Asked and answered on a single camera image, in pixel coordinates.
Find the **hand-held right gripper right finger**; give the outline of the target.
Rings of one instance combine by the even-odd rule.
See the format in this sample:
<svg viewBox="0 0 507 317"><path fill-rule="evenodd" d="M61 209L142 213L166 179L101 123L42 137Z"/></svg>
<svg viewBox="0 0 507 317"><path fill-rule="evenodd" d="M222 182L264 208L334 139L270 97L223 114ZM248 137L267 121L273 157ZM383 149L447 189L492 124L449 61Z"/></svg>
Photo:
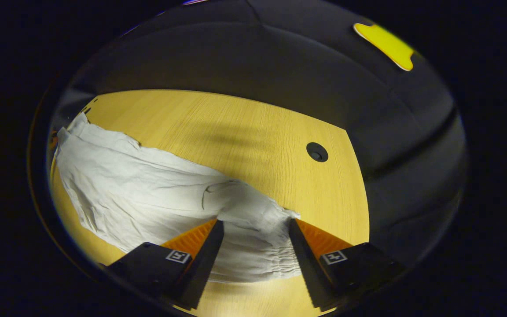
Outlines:
<svg viewBox="0 0 507 317"><path fill-rule="evenodd" d="M288 235L312 305L352 309L391 286L406 267L371 243L350 243L294 218Z"/></svg>

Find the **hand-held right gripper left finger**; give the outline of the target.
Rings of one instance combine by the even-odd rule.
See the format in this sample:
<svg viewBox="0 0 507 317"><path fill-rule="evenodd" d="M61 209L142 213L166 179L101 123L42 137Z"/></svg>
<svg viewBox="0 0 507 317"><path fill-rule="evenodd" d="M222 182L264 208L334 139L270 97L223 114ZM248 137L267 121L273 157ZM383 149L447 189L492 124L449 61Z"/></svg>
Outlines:
<svg viewBox="0 0 507 317"><path fill-rule="evenodd" d="M106 271L147 299L197 309L223 238L223 221L212 219L161 245L141 243Z"/></svg>

